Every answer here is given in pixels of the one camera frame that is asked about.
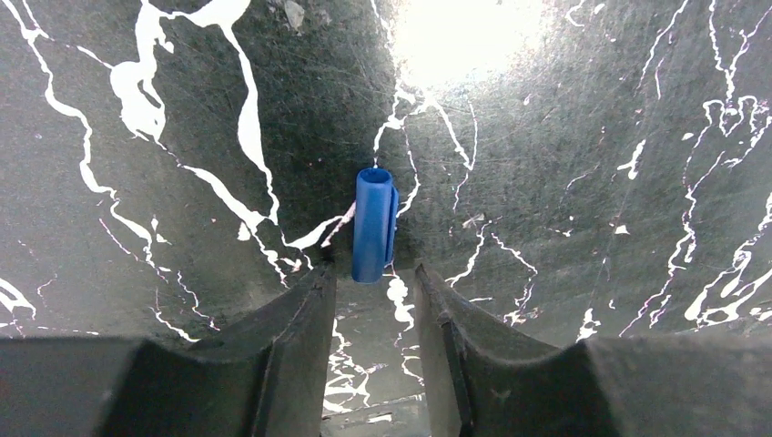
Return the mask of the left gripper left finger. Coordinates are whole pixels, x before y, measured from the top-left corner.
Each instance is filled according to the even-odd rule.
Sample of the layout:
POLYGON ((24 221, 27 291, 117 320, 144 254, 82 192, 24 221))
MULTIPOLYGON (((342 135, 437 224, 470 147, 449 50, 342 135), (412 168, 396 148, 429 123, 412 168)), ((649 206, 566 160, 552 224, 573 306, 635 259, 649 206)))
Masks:
POLYGON ((4 436, 317 436, 337 281, 294 287, 185 350, 140 338, 1 342, 4 436))

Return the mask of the blue marker cap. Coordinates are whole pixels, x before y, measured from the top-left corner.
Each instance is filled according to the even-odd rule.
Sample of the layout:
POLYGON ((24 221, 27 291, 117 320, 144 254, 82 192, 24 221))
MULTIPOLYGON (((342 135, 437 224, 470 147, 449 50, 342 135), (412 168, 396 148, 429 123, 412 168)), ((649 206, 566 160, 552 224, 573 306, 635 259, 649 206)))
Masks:
POLYGON ((393 261, 399 191, 392 174, 365 168, 356 177, 352 247, 354 281, 373 284, 393 261))

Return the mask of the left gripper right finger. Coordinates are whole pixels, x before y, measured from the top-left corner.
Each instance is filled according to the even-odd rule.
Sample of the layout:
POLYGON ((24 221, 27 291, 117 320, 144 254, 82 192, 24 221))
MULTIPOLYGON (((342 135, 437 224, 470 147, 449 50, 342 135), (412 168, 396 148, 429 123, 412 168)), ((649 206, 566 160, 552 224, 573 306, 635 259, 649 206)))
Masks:
POLYGON ((415 270, 435 436, 768 436, 771 344, 591 337, 557 348, 415 270))

